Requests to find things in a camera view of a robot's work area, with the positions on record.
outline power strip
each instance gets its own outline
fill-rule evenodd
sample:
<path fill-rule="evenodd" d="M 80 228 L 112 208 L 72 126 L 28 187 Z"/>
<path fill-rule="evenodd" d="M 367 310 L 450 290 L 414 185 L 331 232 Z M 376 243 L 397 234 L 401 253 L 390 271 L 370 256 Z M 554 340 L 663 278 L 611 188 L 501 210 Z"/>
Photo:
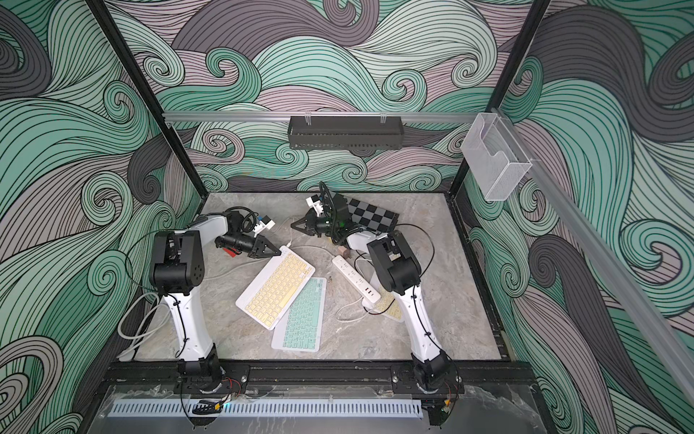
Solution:
<path fill-rule="evenodd" d="M 332 263 L 337 267 L 343 276 L 347 278 L 349 283 L 359 291 L 359 293 L 370 303 L 376 303 L 381 298 L 381 294 L 369 285 L 369 282 L 364 280 L 361 274 L 357 272 L 342 256 L 335 256 Z"/>

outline gray marble surface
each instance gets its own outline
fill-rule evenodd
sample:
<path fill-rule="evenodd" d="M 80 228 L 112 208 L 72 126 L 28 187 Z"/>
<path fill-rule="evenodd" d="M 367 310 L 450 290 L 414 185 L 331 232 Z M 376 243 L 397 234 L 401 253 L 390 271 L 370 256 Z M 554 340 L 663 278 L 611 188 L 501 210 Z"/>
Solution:
<path fill-rule="evenodd" d="M 348 324 L 336 320 L 340 307 L 359 299 L 359 293 L 332 265 L 337 248 L 326 237 L 317 238 L 292 230 L 291 222 L 307 211 L 307 193 L 215 193 L 203 212 L 219 212 L 231 206 L 246 206 L 260 215 L 268 215 L 276 225 L 263 234 L 277 247 L 291 241 L 291 249 L 316 267 L 314 277 L 328 279 L 323 314 L 320 350 L 316 353 L 280 351 L 271 348 L 273 331 L 260 326 L 236 307 L 235 301 L 267 260 L 249 260 L 246 254 L 231 258 L 213 244 L 203 248 L 205 280 L 201 301 L 210 336 L 217 344 L 220 358 L 273 359 L 409 359 L 410 347 L 404 323 L 382 315 Z M 422 278 L 424 302 L 434 332 L 446 352 L 455 359 L 499 359 L 499 352 L 475 288 L 460 239 L 448 212 L 445 197 L 433 193 L 347 194 L 359 200 L 400 213 L 399 223 L 424 228 L 436 246 L 436 256 Z M 417 228 L 398 227 L 425 267 L 432 249 L 429 240 Z M 302 246 L 324 247 L 328 251 Z M 352 254 L 353 263 L 356 255 Z M 370 279 L 373 269 L 364 262 L 359 268 Z M 342 319 L 364 314 L 360 303 L 344 308 Z M 159 309 L 152 324 L 159 324 L 168 310 Z M 169 322 L 145 342 L 137 360 L 171 360 L 178 350 L 173 322 Z"/>

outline wave pattern wallpaper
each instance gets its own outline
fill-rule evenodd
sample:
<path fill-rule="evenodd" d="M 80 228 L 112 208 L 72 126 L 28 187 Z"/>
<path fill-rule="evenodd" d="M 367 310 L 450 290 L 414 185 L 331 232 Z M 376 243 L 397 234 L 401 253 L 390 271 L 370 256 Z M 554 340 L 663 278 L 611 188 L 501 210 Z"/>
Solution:
<path fill-rule="evenodd" d="M 0 2 L 0 431 L 78 428 L 200 197 L 83 0 Z M 134 334 L 144 306 L 124 326 Z"/>
<path fill-rule="evenodd" d="M 694 349 L 694 2 L 551 11 L 502 109 Z M 694 408 L 525 179 L 465 180 L 464 220 L 519 359 L 560 433 L 694 433 Z"/>
<path fill-rule="evenodd" d="M 164 110 L 479 112 L 531 1 L 107 3 Z M 469 125 L 406 125 L 404 149 L 364 153 L 290 149 L 287 127 L 178 125 L 213 192 L 448 190 Z"/>

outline metal vent strip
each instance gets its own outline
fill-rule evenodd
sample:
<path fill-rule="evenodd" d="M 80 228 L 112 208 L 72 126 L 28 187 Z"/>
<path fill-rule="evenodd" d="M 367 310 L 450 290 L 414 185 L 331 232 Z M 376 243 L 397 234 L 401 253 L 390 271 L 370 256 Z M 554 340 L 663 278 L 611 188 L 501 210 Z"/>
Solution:
<path fill-rule="evenodd" d="M 183 400 L 190 417 L 200 399 Z M 185 417 L 178 399 L 117 399 L 109 417 Z M 406 417 L 422 418 L 418 399 L 255 399 L 234 401 L 218 417 Z"/>

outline black and white checkerboard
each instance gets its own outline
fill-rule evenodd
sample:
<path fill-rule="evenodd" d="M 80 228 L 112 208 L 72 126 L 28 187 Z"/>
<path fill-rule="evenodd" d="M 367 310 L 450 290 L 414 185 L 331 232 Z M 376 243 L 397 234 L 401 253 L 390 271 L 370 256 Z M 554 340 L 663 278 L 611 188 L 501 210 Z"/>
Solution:
<path fill-rule="evenodd" d="M 352 215 L 352 221 L 379 232 L 389 232 L 398 223 L 398 213 L 371 205 L 357 199 L 347 199 L 347 209 Z"/>

